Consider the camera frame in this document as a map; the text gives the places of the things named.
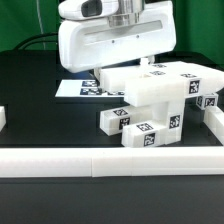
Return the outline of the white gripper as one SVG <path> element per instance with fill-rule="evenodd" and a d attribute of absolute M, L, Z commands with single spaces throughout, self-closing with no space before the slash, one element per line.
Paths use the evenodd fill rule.
<path fill-rule="evenodd" d="M 146 3 L 134 25 L 111 27 L 118 0 L 65 0 L 58 6 L 62 66 L 76 73 L 169 52 L 176 45 L 171 0 Z"/>

